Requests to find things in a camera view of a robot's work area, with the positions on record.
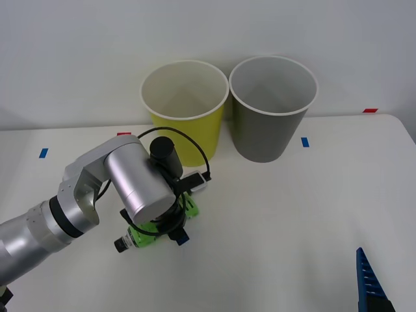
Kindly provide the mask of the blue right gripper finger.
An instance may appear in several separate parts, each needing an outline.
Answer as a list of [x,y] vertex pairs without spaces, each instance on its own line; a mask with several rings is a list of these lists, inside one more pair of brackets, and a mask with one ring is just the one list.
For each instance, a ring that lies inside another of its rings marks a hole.
[[386,296],[363,248],[356,250],[356,273],[359,312],[395,312]]

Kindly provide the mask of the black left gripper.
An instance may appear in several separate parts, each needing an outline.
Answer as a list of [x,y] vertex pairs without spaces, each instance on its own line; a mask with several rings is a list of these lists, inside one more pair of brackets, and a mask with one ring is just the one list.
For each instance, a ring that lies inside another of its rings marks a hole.
[[167,212],[156,220],[152,220],[145,224],[145,226],[152,224],[156,231],[148,231],[142,226],[134,225],[126,209],[122,209],[120,215],[135,231],[143,235],[168,235],[171,241],[176,242],[178,246],[182,246],[189,241],[189,236],[183,227],[186,219],[185,211],[186,197],[182,194],[176,199],[173,206],[171,206]]

